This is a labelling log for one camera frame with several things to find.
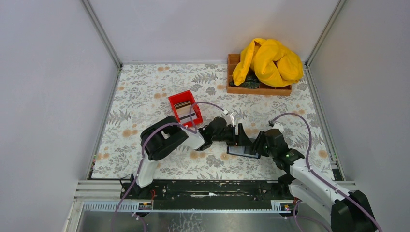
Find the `red plastic bin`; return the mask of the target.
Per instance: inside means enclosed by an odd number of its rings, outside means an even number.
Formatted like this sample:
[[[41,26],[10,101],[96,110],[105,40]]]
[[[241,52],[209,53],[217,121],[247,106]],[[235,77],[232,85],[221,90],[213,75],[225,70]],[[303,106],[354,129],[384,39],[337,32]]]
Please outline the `red plastic bin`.
[[[193,122],[197,125],[203,123],[203,118],[199,106],[192,105],[196,103],[194,96],[190,90],[172,95],[168,97],[171,108],[178,122],[184,126],[192,127]]]

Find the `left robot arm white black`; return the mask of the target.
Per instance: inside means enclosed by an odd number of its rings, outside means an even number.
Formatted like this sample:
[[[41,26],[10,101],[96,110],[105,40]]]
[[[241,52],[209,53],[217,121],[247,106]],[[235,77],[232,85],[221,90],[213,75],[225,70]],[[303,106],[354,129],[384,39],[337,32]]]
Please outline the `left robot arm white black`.
[[[256,141],[250,139],[242,124],[235,125],[223,117],[214,118],[208,125],[191,130],[177,122],[174,116],[155,123],[141,134],[142,160],[133,181],[140,188],[150,185],[156,165],[181,145],[196,151],[210,148],[213,142],[224,142],[231,155],[260,158]]]

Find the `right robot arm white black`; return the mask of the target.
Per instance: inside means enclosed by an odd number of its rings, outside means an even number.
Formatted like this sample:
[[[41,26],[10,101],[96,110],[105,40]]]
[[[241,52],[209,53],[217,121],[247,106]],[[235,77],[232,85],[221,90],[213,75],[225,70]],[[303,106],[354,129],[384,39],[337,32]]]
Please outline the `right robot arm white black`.
[[[283,178],[290,195],[326,219],[333,232],[380,231],[366,195],[316,172],[306,156],[288,147],[279,129],[259,132],[254,146],[259,155],[271,157],[285,172]]]

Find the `black card holder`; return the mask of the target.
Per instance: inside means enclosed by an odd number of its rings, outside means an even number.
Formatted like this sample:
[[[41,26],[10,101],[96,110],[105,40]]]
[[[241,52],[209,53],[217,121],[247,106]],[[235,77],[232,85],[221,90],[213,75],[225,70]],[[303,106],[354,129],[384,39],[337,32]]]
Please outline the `black card holder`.
[[[259,159],[261,157],[257,152],[253,151],[250,146],[228,146],[227,154],[252,159]]]

